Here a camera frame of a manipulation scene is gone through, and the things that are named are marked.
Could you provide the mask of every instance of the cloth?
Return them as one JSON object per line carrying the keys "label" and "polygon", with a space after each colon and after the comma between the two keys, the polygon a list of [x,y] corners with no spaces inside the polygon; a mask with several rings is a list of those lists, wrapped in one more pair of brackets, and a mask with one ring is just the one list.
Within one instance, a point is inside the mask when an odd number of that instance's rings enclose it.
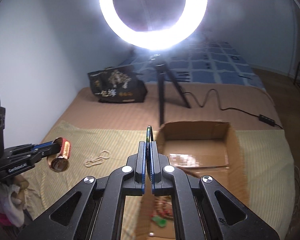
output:
{"label": "cloth", "polygon": [[[288,230],[294,205],[293,159],[283,130],[236,131],[246,164],[249,208],[272,226],[281,239]],[[138,151],[146,131],[79,129],[61,122],[45,141],[66,137],[72,143],[70,167],[63,173],[50,171],[45,162],[27,171],[30,186],[26,190],[27,209],[39,216],[71,187],[87,175],[100,178],[124,166],[129,155]],[[111,152],[103,164],[86,168],[84,161],[102,150]],[[122,240],[134,238],[141,197],[127,197],[122,224]]]}
{"label": "cloth", "polygon": [[11,222],[9,221],[9,219],[7,218],[7,216],[5,214],[0,213],[0,225],[6,226],[6,227],[12,226]]}
{"label": "cloth", "polygon": [[[7,186],[0,183],[0,214],[6,215],[7,219],[16,227],[21,227],[24,223],[23,205],[21,200],[12,196],[19,193],[20,187],[12,184]],[[7,225],[4,216],[0,216],[0,223]]]}

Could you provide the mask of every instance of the power adapter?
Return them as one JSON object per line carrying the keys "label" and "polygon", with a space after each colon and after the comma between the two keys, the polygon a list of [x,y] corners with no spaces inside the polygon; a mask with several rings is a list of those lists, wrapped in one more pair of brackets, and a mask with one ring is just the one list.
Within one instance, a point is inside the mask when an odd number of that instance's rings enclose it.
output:
{"label": "power adapter", "polygon": [[266,117],[262,114],[259,114],[259,121],[269,124],[271,126],[275,126],[275,121],[269,117]]}

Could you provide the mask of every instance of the tan bedsheet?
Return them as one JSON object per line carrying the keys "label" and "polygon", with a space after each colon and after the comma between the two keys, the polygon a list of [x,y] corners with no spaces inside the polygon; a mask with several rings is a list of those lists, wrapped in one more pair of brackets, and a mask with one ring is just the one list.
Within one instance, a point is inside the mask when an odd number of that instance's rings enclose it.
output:
{"label": "tan bedsheet", "polygon": [[[219,91],[222,108],[236,107],[249,113],[263,114],[281,125],[274,103],[270,96],[255,87],[228,84],[191,84],[183,83],[186,91],[194,93],[200,104],[207,91]],[[84,129],[144,130],[150,124],[159,129],[159,100],[156,84],[146,84],[148,94],[144,103],[106,104],[99,103],[90,88],[82,89],[72,104],[66,109],[59,121],[64,120]],[[214,92],[209,96],[204,108],[197,106],[190,95],[187,98],[192,106],[188,109],[172,84],[165,86],[165,122],[183,120],[207,120],[230,122],[236,130],[278,129],[260,122],[258,118],[245,113],[227,110],[220,111]]]}
{"label": "tan bedsheet", "polygon": [[[51,141],[56,137],[65,137],[71,142],[70,167],[65,172],[56,173],[48,168],[46,160],[42,160],[36,164],[36,168],[24,173],[29,181],[26,190],[27,209],[33,218],[43,213],[84,177],[102,178],[124,166],[127,158],[138,152],[139,141],[146,139],[146,130],[86,130],[61,122],[45,139]],[[91,155],[97,157],[103,150],[111,153],[110,159],[90,168],[83,165],[87,158]],[[141,197],[126,197],[121,240],[133,239],[140,201]]]}

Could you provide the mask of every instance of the screw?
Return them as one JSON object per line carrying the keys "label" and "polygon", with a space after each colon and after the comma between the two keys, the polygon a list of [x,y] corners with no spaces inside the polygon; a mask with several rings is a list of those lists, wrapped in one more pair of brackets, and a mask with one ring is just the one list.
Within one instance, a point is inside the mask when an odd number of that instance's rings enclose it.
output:
{"label": "screw", "polygon": [[92,177],[92,176],[85,177],[85,178],[83,179],[83,181],[84,181],[86,184],[91,184],[92,182],[94,182],[94,177]]}
{"label": "screw", "polygon": [[173,172],[174,171],[174,167],[171,165],[167,165],[163,168],[166,172]]}
{"label": "screw", "polygon": [[202,181],[205,183],[211,183],[213,181],[213,179],[209,175],[205,175],[202,177]]}
{"label": "screw", "polygon": [[132,167],[131,166],[123,166],[122,171],[125,173],[128,173],[128,172],[132,171]]}

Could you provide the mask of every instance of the bed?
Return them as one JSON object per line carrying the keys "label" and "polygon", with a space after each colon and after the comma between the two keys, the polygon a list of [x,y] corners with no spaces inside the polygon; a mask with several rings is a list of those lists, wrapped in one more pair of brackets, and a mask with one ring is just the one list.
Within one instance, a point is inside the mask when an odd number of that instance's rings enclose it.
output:
{"label": "bed", "polygon": [[[165,52],[169,69],[180,82],[237,84],[263,90],[260,78],[242,56],[226,41],[204,43],[185,40]],[[120,66],[133,65],[139,79],[155,82],[156,72],[149,64],[149,52],[138,51]]]}
{"label": "bed", "polygon": [[[220,59],[213,59],[213,47],[211,44],[229,45],[227,43],[209,43],[196,48],[189,47],[185,50],[187,58],[174,58],[169,62],[185,62],[188,68],[172,68],[175,73],[188,73],[187,82],[182,83],[186,91],[192,92],[199,101],[202,101],[207,91],[211,88],[218,90],[223,108],[236,107],[252,114],[263,114],[275,120],[281,125],[271,97],[266,93],[261,82],[254,86],[249,80],[257,80],[258,76],[250,71],[245,62],[236,64],[240,71],[230,69],[220,70],[216,68]],[[194,59],[194,53],[208,53],[208,60]],[[146,62],[134,56],[127,59],[121,65],[133,64],[139,73],[153,71]],[[194,62],[210,63],[211,69],[193,68]],[[209,72],[215,77],[221,73],[229,73],[230,77],[236,75],[256,76],[251,79],[242,78],[240,84],[235,79],[196,80],[195,71]],[[64,173],[54,173],[47,169],[41,161],[35,169],[25,173],[30,186],[26,192],[28,210],[35,218],[52,205],[67,190],[73,187],[86,175],[95,177],[107,176],[110,172],[123,166],[126,157],[137,152],[138,142],[144,140],[147,125],[151,124],[154,131],[159,129],[158,94],[157,85],[152,77],[144,79],[148,94],[144,103],[135,104],[103,104],[91,93],[89,88],[82,89],[72,104],[51,128],[44,141],[65,136],[73,143],[73,156],[70,159],[70,168]],[[294,167],[293,158],[284,131],[278,127],[269,126],[260,122],[256,117],[245,113],[228,110],[220,111],[215,95],[210,95],[204,108],[196,105],[193,98],[188,98],[191,109],[185,108],[174,87],[167,83],[165,86],[165,122],[180,120],[210,120],[230,122],[236,129],[242,154],[245,158],[245,171],[248,178],[248,191],[250,193],[249,207],[269,225],[271,225],[284,239],[287,232],[293,205],[294,205]],[[107,149],[115,152],[107,162],[91,168],[86,168],[83,162],[90,155],[98,155],[100,151]],[[134,229],[137,221],[137,209],[139,198],[127,198],[124,213],[122,239],[134,239]]]}

